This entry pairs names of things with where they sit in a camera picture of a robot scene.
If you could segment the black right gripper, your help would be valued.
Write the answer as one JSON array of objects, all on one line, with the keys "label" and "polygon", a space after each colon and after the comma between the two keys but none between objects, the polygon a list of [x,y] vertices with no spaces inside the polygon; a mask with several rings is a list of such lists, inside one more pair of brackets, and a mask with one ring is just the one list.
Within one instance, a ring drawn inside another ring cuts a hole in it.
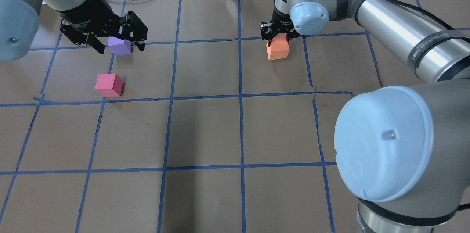
[{"label": "black right gripper", "polygon": [[280,12],[278,9],[273,9],[272,18],[270,22],[260,23],[261,39],[267,41],[268,46],[271,46],[272,40],[278,34],[285,33],[286,40],[289,42],[291,39],[296,39],[300,34],[295,30],[292,20],[289,15]]}]

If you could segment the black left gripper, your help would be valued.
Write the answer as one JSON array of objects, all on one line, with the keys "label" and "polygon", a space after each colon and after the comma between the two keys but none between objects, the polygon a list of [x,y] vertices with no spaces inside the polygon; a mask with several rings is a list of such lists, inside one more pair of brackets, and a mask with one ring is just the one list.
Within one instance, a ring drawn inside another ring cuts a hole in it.
[{"label": "black left gripper", "polygon": [[145,51],[148,27],[133,11],[122,17],[116,15],[107,0],[85,0],[76,8],[59,11],[59,15],[60,31],[75,45],[86,45],[104,54],[105,46],[99,38],[116,37]]}]

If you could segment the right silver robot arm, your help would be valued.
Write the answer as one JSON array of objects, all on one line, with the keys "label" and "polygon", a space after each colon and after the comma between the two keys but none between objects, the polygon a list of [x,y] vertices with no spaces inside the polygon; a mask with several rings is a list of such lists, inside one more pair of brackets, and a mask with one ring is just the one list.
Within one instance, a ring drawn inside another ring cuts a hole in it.
[{"label": "right silver robot arm", "polygon": [[[443,18],[469,35],[469,0],[400,0]],[[366,60],[364,45],[355,48],[356,37],[328,36],[328,33],[345,33],[347,28],[358,30],[353,19],[331,22],[320,36],[307,38],[308,67],[313,88],[317,91],[351,91],[355,95],[378,87],[421,84],[401,63],[371,34],[366,34],[370,60]]]}]

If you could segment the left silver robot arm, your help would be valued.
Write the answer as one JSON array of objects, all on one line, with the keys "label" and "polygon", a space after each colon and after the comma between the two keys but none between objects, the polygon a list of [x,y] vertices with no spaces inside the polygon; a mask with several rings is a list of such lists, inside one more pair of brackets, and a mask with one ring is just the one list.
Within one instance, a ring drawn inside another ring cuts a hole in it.
[{"label": "left silver robot arm", "polygon": [[116,15],[107,0],[0,0],[1,61],[17,60],[29,52],[40,26],[43,2],[61,16],[60,31],[76,45],[103,54],[100,38],[116,37],[144,51],[146,25],[132,11]]}]

